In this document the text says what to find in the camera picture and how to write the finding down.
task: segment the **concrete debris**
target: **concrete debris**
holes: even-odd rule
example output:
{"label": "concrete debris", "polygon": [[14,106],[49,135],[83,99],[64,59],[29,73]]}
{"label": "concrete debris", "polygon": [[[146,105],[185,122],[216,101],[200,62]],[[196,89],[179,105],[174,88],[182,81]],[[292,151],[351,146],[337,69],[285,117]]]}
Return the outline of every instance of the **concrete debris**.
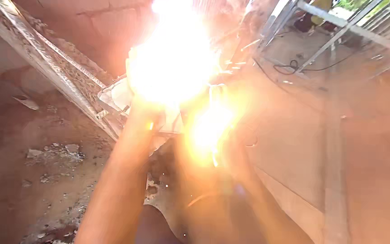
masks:
{"label": "concrete debris", "polygon": [[67,151],[69,153],[78,153],[79,152],[79,145],[77,144],[69,144],[69,145],[66,145],[65,148],[67,149]]}
{"label": "concrete debris", "polygon": [[42,153],[43,153],[43,151],[30,149],[30,150],[28,150],[28,155],[26,157],[27,158],[34,158]]}
{"label": "concrete debris", "polygon": [[30,187],[33,183],[29,180],[22,180],[22,187]]}
{"label": "concrete debris", "polygon": [[40,176],[40,182],[43,184],[50,183],[51,182],[51,175],[43,174],[42,176]]}

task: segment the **rubble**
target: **rubble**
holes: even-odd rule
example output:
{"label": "rubble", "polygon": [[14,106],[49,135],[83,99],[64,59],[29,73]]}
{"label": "rubble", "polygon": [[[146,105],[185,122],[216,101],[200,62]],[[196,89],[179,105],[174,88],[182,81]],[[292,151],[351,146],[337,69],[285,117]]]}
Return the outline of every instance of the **rubble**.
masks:
{"label": "rubble", "polygon": [[69,153],[78,153],[79,152],[79,145],[77,144],[69,144],[69,145],[66,145],[65,148],[67,149],[67,151]]}
{"label": "rubble", "polygon": [[51,182],[51,175],[43,174],[42,176],[40,176],[40,182],[43,184],[50,183]]}
{"label": "rubble", "polygon": [[30,149],[28,150],[28,154],[27,154],[27,158],[34,158],[40,154],[42,154],[43,151],[40,151],[40,150],[35,150],[35,149]]}

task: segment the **black cable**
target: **black cable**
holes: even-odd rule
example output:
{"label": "black cable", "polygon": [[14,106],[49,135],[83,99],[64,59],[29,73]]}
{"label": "black cable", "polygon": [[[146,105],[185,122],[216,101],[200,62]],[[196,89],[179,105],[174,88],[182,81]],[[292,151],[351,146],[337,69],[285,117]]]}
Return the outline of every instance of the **black cable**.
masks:
{"label": "black cable", "polygon": [[258,68],[261,69],[261,71],[263,72],[263,74],[267,77],[267,79],[269,81],[271,81],[275,86],[277,86],[279,89],[281,89],[282,91],[285,91],[286,93],[288,93],[290,96],[294,97],[300,104],[304,105],[304,106],[307,106],[308,108],[311,108],[313,109],[314,111],[318,112],[318,113],[324,113],[322,110],[319,110],[318,108],[315,108],[313,107],[311,104],[308,104],[306,102],[303,102],[301,101],[301,99],[299,99],[298,97],[296,97],[295,94],[289,92],[288,90],[284,89],[284,87],[280,86],[278,84],[278,82],[274,82],[274,80],[272,78],[269,77],[269,75],[266,73],[266,71],[264,71],[264,69],[261,67],[261,65],[258,63],[258,61],[255,59],[255,58],[252,58],[252,60],[257,64]]}
{"label": "black cable", "polygon": [[[336,62],[336,63],[334,63],[334,64],[332,64],[332,65],[329,65],[328,67],[322,68],[322,69],[302,69],[302,71],[323,71],[323,70],[329,69],[329,68],[331,68],[331,67],[333,67],[333,66],[335,66],[335,65],[337,65],[337,64],[339,64],[339,63],[341,63],[342,61],[344,61],[344,60],[350,58],[350,57],[351,57],[352,55],[354,55],[354,54],[355,54],[355,53],[351,53],[349,56],[347,56],[347,57],[345,57],[345,58],[339,60],[338,62]],[[294,71],[291,72],[291,73],[284,73],[284,72],[280,71],[280,70],[277,69],[277,68],[292,68],[292,69],[294,69]],[[297,63],[297,60],[293,59],[293,60],[290,61],[290,64],[289,64],[289,65],[279,65],[279,64],[275,64],[275,65],[274,65],[274,69],[275,69],[278,73],[283,74],[283,75],[293,75],[293,74],[296,73],[297,70],[299,69],[299,63]]]}

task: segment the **lens flare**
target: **lens flare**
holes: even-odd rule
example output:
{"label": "lens flare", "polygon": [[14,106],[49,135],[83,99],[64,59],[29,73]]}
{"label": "lens flare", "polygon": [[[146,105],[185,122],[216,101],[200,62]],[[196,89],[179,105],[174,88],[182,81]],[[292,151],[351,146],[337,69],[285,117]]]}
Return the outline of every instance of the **lens flare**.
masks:
{"label": "lens flare", "polygon": [[129,52],[130,85],[145,99],[175,106],[199,93],[216,73],[217,55],[191,6],[188,0],[156,0],[155,31]]}

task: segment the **dirt ground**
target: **dirt ground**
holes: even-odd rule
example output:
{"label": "dirt ground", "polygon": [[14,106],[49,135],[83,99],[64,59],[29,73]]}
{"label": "dirt ground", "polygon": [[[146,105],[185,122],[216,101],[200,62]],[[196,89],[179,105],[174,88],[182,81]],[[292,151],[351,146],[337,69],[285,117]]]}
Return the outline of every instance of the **dirt ground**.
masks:
{"label": "dirt ground", "polygon": [[[39,105],[0,113],[0,243],[70,242],[114,144],[58,92]],[[44,149],[54,143],[77,144],[85,158]],[[43,153],[27,158],[29,149]]]}
{"label": "dirt ground", "polygon": [[[29,71],[0,75],[0,243],[70,243],[115,142],[56,90],[28,93],[38,110],[15,101]],[[167,218],[170,148],[150,157],[145,198]]]}

